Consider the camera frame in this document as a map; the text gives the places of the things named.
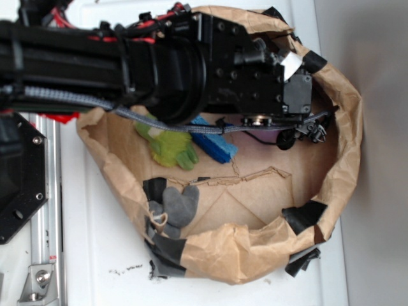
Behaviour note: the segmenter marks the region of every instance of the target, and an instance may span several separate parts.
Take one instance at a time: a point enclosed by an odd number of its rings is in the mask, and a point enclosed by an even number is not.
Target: crumpled paper
[[[249,33],[266,34],[280,48],[301,56],[309,51],[288,35],[293,29],[277,18],[219,6],[194,10],[238,22]],[[314,73],[313,79],[319,91],[313,95],[312,111],[339,107],[326,143],[296,142],[289,151],[281,151],[243,133],[228,134],[227,141],[239,149],[231,163],[219,164],[195,147],[200,162],[187,172],[156,164],[133,123],[102,109],[78,119],[78,134],[130,221],[148,241],[145,220],[153,220],[142,182],[164,177],[168,186],[180,190],[196,184],[200,189],[198,212],[182,229],[186,244],[180,264],[187,269],[186,276],[242,284],[286,265],[290,255],[327,241],[356,186],[362,138],[361,96],[330,63]],[[208,121],[221,117],[203,116]],[[236,118],[227,116],[226,120],[234,122]],[[258,136],[273,141],[268,133]],[[197,181],[199,177],[210,179]],[[300,207],[309,199],[328,208],[316,226],[295,235],[281,210]],[[156,222],[158,233],[165,222],[165,215],[161,223]]]

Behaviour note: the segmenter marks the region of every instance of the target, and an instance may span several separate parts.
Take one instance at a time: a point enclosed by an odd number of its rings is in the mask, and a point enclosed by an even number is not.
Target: plush toy
[[[164,233],[172,239],[179,239],[181,229],[194,219],[200,191],[197,186],[189,185],[180,193],[174,187],[167,187],[163,191],[163,204],[154,200],[149,201],[149,210],[153,218],[161,220],[163,213],[167,214],[167,223],[164,225]]]
[[[182,169],[192,170],[198,163],[198,156],[191,145],[189,133],[164,131],[156,127],[135,122],[135,129],[150,143],[152,157],[165,167],[179,165]]]

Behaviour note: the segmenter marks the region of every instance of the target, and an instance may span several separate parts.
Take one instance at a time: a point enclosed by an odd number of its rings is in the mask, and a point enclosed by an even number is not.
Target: red part
[[[70,24],[67,20],[65,20],[62,16],[61,16],[61,12],[59,11],[58,8],[53,8],[51,11],[51,14],[54,15],[54,20],[57,23],[58,27],[68,27],[70,29],[76,29],[75,26],[73,26],[72,24]]]
[[[66,124],[74,118],[79,118],[79,113],[72,113],[71,115],[58,115],[53,113],[39,113],[40,116],[46,117],[57,122]]]

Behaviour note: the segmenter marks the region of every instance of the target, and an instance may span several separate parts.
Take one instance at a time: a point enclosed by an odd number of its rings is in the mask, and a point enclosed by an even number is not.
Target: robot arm
[[[309,73],[301,67],[285,80],[280,57],[243,26],[179,3],[157,20],[141,18],[127,28],[103,22],[92,31],[0,22],[0,108],[82,110],[24,94],[25,87],[41,87],[145,105],[167,124],[188,123],[200,112],[240,113],[250,126],[303,124],[309,117]]]

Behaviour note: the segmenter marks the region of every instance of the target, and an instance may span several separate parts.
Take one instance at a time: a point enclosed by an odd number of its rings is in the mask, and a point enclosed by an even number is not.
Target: green plush toy
[[[189,133],[164,131],[156,127],[135,122],[135,129],[150,143],[152,157],[165,167],[179,165],[185,170],[192,170],[198,163],[198,156],[191,145]]]

